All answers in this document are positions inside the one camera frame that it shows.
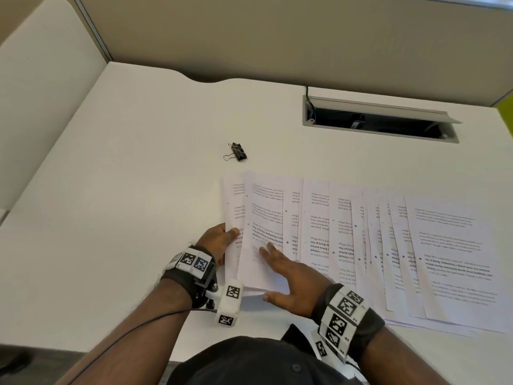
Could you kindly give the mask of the person's left hand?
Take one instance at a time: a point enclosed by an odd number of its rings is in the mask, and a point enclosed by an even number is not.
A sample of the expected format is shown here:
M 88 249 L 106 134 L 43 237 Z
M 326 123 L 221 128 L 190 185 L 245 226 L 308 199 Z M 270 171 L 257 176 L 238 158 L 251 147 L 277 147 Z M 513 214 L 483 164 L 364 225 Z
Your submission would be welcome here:
M 214 227 L 209 228 L 202 237 L 197 241 L 196 245 L 203 247 L 213 256 L 216 264 L 216 269 L 219 269 L 225 264 L 225 252 L 227 247 L 234 241 L 223 241 L 223 232 L 228 231 L 226 224 L 221 223 Z

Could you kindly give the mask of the person's right hand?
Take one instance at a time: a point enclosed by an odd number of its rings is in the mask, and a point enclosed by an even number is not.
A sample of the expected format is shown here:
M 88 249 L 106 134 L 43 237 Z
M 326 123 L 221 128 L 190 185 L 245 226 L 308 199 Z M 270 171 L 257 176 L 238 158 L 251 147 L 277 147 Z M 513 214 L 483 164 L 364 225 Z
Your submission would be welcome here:
M 260 247 L 259 254 L 271 270 L 287 281 L 292 305 L 274 305 L 293 315 L 312 318 L 313 310 L 324 291 L 333 285 L 329 278 L 315 269 L 290 260 L 272 243 Z

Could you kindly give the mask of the gathered printed paper sheets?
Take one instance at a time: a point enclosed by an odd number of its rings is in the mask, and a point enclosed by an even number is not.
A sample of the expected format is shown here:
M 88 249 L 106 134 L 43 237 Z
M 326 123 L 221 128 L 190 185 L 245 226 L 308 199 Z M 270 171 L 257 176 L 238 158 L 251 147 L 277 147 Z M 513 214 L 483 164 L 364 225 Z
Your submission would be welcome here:
M 244 180 L 245 222 L 237 278 L 250 289 L 288 294 L 286 279 L 260 255 L 260 248 L 268 243 L 283 250 L 283 179 L 247 171 Z

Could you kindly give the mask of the person's left forearm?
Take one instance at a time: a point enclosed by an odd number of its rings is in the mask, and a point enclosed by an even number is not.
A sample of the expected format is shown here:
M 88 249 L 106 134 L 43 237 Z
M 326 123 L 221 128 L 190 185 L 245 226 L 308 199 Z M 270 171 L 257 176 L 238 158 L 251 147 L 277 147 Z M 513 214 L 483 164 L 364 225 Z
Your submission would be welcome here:
M 76 362 L 55 385 L 158 385 L 191 308 L 185 289 L 161 280 L 146 298 L 98 345 Z M 166 316 L 143 325 L 168 312 Z

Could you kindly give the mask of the person's right forearm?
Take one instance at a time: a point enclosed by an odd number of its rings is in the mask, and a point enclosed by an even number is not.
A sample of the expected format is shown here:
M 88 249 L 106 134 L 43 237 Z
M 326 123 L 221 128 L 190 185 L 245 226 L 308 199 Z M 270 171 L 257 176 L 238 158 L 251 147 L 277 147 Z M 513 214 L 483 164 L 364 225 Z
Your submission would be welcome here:
M 385 325 L 356 362 L 369 385 L 451 385 Z

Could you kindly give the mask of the black left wristband with markers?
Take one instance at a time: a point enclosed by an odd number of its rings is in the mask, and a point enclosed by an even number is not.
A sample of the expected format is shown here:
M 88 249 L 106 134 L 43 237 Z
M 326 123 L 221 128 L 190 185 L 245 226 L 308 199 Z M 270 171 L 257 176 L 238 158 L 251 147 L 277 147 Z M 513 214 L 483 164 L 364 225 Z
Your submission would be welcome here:
M 200 309 L 209 301 L 206 293 L 214 292 L 214 285 L 218 285 L 216 268 L 212 253 L 205 247 L 193 245 L 172 258 L 160 279 L 181 285 L 189 294 L 193 309 Z

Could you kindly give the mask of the black wristband with markers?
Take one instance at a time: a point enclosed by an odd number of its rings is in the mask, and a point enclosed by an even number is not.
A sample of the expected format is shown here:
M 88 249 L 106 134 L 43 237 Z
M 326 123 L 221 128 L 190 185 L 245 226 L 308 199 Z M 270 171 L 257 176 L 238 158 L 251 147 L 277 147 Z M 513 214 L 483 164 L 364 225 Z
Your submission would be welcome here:
M 205 247 L 193 245 L 172 258 L 160 279 L 181 285 L 189 294 L 193 309 L 200 309 L 209 301 L 206 293 L 214 292 L 214 285 L 218 285 L 216 268 L 212 253 Z
M 369 343 L 385 327 L 385 321 L 367 301 L 349 286 L 328 286 L 318 298 L 311 314 L 318 325 L 313 341 L 323 362 L 347 357 L 359 362 Z

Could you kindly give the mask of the person's black shirt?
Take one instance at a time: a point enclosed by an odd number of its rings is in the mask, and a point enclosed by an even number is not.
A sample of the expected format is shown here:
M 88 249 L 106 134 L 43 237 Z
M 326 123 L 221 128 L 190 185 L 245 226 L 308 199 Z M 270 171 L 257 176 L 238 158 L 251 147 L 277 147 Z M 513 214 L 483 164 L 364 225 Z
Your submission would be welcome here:
M 319 360 L 291 325 L 280 340 L 238 336 L 215 343 L 171 372 L 166 385 L 363 385 Z

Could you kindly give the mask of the black right wristband with markers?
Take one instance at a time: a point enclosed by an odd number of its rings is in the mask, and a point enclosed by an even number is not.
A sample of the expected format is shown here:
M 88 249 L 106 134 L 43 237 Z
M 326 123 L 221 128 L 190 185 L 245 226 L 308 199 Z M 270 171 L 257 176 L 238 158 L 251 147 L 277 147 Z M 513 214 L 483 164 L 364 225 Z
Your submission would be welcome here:
M 313 341 L 323 362 L 347 357 L 359 362 L 369 343 L 385 327 L 385 321 L 367 301 L 349 286 L 328 286 L 318 298 L 311 314 L 318 325 Z

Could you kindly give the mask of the black binder clip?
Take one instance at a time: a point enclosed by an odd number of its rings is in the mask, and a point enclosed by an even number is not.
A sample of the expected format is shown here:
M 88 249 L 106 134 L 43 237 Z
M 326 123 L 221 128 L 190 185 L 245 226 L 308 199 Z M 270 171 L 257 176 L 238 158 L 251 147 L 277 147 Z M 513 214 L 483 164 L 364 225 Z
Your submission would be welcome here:
M 231 150 L 230 154 L 224 155 L 224 161 L 237 160 L 237 161 L 245 161 L 247 160 L 247 154 L 245 150 L 242 148 L 241 144 L 238 143 L 228 143 L 228 147 Z

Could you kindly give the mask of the row of spread printed pages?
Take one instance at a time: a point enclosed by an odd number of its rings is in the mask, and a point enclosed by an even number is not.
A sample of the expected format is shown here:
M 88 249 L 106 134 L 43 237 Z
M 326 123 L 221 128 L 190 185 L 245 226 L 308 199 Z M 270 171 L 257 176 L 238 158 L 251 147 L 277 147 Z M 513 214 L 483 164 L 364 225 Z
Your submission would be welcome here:
M 244 174 L 221 180 L 226 253 L 236 278 L 245 222 Z M 283 250 L 335 283 L 355 288 L 391 324 L 472 334 L 513 333 L 487 222 L 465 206 L 353 185 L 279 176 L 284 185 Z

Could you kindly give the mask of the beige desk partition panel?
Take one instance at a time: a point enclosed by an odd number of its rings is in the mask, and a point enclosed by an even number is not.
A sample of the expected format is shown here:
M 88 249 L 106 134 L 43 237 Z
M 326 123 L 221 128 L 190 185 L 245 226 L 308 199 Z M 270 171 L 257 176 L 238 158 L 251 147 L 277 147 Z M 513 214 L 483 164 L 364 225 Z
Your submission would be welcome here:
M 112 59 L 491 106 L 513 90 L 513 11 L 434 0 L 81 0 Z

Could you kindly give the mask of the white side divider panel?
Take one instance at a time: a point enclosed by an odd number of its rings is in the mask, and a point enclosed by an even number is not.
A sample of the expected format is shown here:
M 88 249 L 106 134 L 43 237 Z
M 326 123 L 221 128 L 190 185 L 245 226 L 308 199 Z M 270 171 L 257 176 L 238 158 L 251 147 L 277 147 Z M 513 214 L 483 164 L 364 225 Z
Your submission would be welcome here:
M 39 2 L 0 44 L 0 218 L 107 65 L 81 2 Z

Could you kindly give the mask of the green panel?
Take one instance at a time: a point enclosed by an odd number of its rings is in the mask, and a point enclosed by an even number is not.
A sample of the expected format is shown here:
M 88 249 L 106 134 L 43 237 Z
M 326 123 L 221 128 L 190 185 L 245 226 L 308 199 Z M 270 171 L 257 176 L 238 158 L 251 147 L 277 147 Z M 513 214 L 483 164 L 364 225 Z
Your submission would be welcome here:
M 513 90 L 502 97 L 495 104 L 495 108 L 499 111 L 511 137 L 513 137 Z

